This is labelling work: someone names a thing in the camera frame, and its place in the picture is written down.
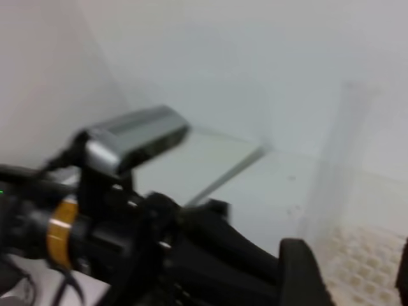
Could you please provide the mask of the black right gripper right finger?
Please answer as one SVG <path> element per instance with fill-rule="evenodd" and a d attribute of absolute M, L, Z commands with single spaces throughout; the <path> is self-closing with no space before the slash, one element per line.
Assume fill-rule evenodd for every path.
<path fill-rule="evenodd" d="M 407 242 L 402 250 L 395 287 L 399 295 L 407 295 Z"/>

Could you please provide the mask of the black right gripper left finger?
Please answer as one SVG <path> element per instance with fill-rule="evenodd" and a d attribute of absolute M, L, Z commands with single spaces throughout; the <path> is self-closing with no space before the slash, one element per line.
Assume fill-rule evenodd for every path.
<path fill-rule="evenodd" d="M 315 256 L 302 239 L 280 242 L 279 305 L 333 305 Z"/>

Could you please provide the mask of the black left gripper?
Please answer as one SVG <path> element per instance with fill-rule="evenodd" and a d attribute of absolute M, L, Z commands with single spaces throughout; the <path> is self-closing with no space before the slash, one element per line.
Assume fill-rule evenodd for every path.
<path fill-rule="evenodd" d="M 229 205 L 181 207 L 152 193 L 84 194 L 73 258 L 108 283 L 99 305 L 277 305 L 277 258 L 229 224 Z"/>

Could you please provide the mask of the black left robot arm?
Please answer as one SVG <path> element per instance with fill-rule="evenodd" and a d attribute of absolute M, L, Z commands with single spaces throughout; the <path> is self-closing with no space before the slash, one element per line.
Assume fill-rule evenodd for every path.
<path fill-rule="evenodd" d="M 277 258 L 256 247 L 226 219 L 226 203 L 181 207 L 152 193 L 125 204 L 121 192 L 83 212 L 67 195 L 1 198 L 1 251 L 44 259 L 63 276 L 73 272 L 108 284 L 100 305 L 277 305 Z"/>

